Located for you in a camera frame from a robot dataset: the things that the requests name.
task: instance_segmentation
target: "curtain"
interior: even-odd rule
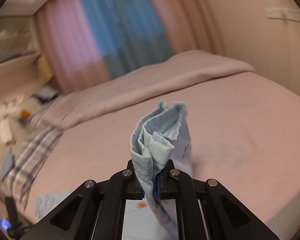
[[[49,0],[35,22],[65,93],[191,49],[224,55],[206,0]]]

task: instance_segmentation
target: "bed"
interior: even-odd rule
[[[41,118],[63,135],[18,211],[36,223],[40,195],[124,169],[136,123],[160,100],[186,102],[193,177],[219,180],[291,239],[300,226],[300,98],[247,63],[197,50],[57,99]]]

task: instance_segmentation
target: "plaid blanket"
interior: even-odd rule
[[[11,195],[23,208],[35,177],[63,134],[62,129],[41,119],[45,110],[29,119],[29,127],[37,130],[22,142],[15,153],[15,166],[1,184],[5,194]]]

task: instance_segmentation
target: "pink blanket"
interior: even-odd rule
[[[67,129],[170,91],[241,72],[254,72],[254,68],[245,62],[191,50],[161,64],[144,66],[102,85],[71,93],[48,109],[43,119]]]

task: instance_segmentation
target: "triangular cutout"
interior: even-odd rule
[[[224,194],[220,196],[223,207],[233,228],[238,228],[250,222],[250,218]]]
[[[68,205],[50,219],[50,224],[65,231],[69,230],[81,203],[81,198],[81,196],[75,197]]]

